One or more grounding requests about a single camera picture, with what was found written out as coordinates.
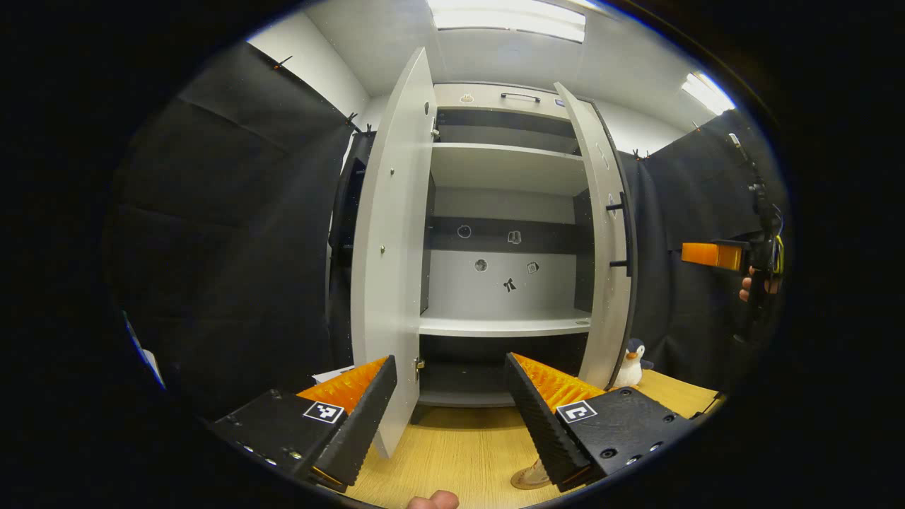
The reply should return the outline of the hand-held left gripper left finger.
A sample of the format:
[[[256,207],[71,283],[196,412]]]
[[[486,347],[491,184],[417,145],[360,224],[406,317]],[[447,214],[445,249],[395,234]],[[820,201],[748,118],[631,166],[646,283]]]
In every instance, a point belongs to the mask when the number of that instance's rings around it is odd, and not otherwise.
[[[388,355],[299,393],[266,391],[210,429],[282,476],[343,493],[358,480],[396,386]]]

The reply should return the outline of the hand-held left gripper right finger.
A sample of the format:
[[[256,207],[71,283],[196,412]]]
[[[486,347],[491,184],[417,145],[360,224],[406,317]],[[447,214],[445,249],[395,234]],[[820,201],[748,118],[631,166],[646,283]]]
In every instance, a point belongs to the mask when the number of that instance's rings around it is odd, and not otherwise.
[[[697,428],[633,387],[607,391],[510,352],[504,378],[549,480],[566,492],[656,460]]]

